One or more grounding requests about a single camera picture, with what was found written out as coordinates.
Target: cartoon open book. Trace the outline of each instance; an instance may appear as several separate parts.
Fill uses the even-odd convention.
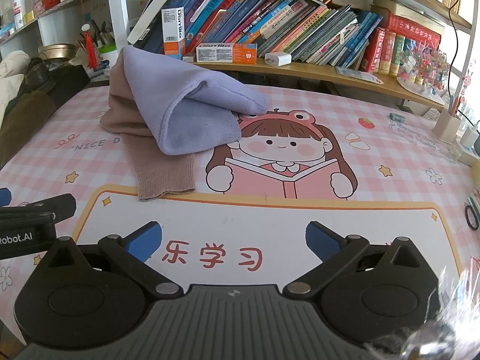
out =
[[[339,199],[330,185],[332,173],[340,172],[333,158],[305,169],[292,177],[260,168],[251,163],[226,158],[233,181],[227,194],[290,199]]]

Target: white charger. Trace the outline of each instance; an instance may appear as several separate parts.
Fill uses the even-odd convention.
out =
[[[275,67],[288,65],[292,62],[292,55],[283,51],[267,52],[265,54],[265,63]]]

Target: lavender cloth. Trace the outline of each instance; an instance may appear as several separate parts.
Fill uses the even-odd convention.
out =
[[[140,113],[160,150],[182,155],[239,140],[232,111],[263,115],[264,94],[226,74],[132,46],[123,66]]]

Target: star illustration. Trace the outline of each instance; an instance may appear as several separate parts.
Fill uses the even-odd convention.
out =
[[[102,200],[102,203],[104,207],[112,203],[112,201],[110,200],[110,196]]]
[[[71,172],[69,175],[66,175],[65,183],[73,183],[78,176],[75,171]]]
[[[390,168],[387,168],[386,166],[380,166],[378,169],[385,177],[387,176],[393,176],[392,172],[390,171]]]
[[[33,265],[37,266],[38,264],[40,264],[41,260],[42,258],[40,257],[40,255],[33,257]]]

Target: red tassel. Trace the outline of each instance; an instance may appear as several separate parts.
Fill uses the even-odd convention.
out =
[[[92,38],[88,31],[85,31],[85,45],[87,49],[88,56],[88,67],[91,69],[96,69],[98,67],[97,57],[95,56],[95,49],[93,47]]]

